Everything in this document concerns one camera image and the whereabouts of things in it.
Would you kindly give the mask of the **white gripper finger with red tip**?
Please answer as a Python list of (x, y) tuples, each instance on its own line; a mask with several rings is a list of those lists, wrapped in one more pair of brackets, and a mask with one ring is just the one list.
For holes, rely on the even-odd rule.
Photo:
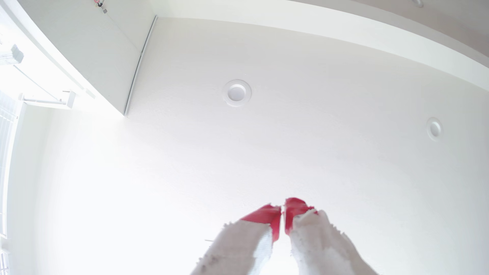
[(284, 222), (299, 274), (377, 274), (325, 211), (299, 198), (287, 198)]
[(225, 224), (191, 274), (260, 274), (280, 234), (280, 206), (267, 204)]

